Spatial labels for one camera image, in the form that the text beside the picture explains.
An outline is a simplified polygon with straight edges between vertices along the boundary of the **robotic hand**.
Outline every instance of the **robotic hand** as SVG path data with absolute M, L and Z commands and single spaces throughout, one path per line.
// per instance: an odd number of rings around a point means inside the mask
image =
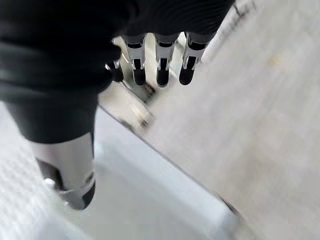
M 70 207 L 85 209 L 94 196 L 98 94 L 112 77 L 123 79 L 112 39 L 122 36 L 134 80 L 143 85 L 145 38 L 153 33 L 156 81 L 164 87 L 175 42 L 185 32 L 179 80 L 187 85 L 233 2 L 0 0 L 0 98 L 45 182 Z

